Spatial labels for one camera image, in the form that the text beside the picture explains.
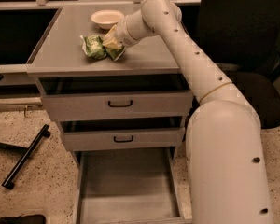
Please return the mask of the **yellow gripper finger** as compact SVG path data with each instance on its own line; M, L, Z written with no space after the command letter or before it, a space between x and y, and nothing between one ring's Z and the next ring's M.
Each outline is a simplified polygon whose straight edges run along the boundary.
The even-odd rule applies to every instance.
M123 45L116 39L116 28L117 26L114 25L103 37L104 47L116 50L120 50L123 48Z

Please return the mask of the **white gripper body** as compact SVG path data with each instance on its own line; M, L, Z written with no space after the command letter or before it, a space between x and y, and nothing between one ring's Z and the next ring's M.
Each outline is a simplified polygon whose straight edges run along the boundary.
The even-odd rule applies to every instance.
M125 47L132 47L142 39L154 36L140 10L121 19L115 29L115 38Z

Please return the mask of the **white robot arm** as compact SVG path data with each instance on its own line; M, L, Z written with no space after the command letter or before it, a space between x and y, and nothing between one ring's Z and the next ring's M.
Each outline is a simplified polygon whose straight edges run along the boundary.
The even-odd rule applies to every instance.
M150 35L164 41L200 104L186 134L193 224L273 224L258 114L187 35L169 0L143 0L107 41L131 47Z

